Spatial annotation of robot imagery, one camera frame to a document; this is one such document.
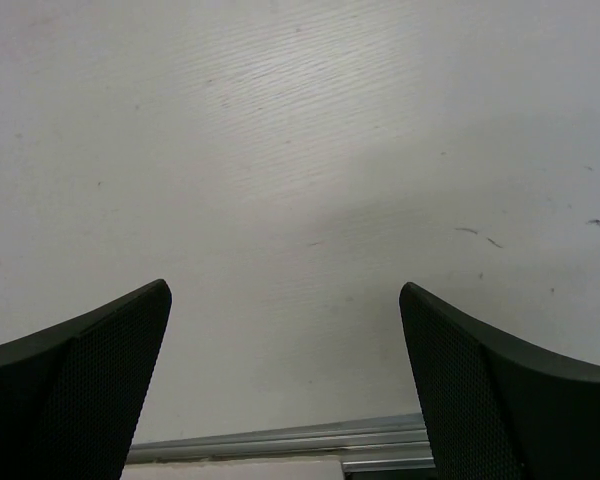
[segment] metal strip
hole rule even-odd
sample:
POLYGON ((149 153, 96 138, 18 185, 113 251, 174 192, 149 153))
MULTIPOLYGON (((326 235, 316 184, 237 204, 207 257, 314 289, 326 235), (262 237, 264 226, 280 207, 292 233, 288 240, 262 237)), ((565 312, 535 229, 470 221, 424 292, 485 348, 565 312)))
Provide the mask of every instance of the metal strip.
POLYGON ((432 467, 420 414, 133 445, 127 464, 337 455, 343 469, 432 467))

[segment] scuff mark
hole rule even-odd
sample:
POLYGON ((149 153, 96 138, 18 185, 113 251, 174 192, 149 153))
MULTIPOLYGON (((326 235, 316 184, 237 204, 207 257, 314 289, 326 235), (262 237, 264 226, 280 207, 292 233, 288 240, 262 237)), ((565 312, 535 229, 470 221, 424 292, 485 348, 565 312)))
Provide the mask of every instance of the scuff mark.
POLYGON ((587 222, 587 225, 595 225, 597 227, 600 227, 600 220, 598 220, 597 218, 594 218, 593 220, 589 220, 587 222))
POLYGON ((456 227, 454 228, 454 230, 458 231, 458 232, 468 232, 468 233, 473 233, 474 235, 478 234, 477 230, 474 230, 473 228, 467 228, 467 227, 456 227))
POLYGON ((489 243, 491 245, 494 245, 494 246, 496 246, 498 248, 504 248, 502 245, 500 245, 498 242, 496 242, 493 238, 487 237, 487 240, 489 240, 489 243))

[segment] dark speck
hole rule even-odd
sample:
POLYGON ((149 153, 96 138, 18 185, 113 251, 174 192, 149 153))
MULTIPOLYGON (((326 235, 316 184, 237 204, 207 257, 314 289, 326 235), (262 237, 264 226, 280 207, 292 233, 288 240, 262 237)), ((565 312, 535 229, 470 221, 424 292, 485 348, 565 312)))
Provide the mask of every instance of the dark speck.
POLYGON ((600 220, 598 220, 597 218, 594 218, 593 220, 589 220, 587 222, 587 225, 595 225, 597 227, 600 227, 600 220))
POLYGON ((498 242, 496 242, 493 238, 487 237, 487 240, 489 240, 489 243, 495 247, 504 248, 502 245, 500 245, 498 242))
POLYGON ((478 234, 477 230, 474 230, 473 228, 467 228, 467 227, 456 227, 454 228, 454 230, 456 230, 457 232, 467 232, 467 233, 473 233, 474 235, 478 234))

